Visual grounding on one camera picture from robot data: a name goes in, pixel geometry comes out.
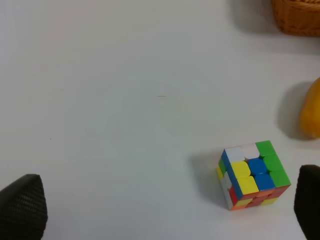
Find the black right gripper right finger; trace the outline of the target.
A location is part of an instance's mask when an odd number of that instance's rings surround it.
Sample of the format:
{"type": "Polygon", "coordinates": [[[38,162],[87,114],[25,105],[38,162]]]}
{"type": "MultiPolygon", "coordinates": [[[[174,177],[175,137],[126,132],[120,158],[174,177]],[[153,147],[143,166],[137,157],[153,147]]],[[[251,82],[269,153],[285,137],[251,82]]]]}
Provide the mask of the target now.
{"type": "Polygon", "coordinates": [[[308,240],[320,239],[320,167],[302,165],[299,169],[294,213],[308,240]]]}

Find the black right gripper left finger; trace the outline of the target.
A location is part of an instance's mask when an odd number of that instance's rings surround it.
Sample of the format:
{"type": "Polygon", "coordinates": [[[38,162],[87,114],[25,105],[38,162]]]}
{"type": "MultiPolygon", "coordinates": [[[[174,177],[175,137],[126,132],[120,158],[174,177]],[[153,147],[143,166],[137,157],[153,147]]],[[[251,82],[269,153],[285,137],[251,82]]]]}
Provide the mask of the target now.
{"type": "Polygon", "coordinates": [[[40,175],[25,174],[0,191],[0,238],[40,240],[48,221],[40,175]]]}

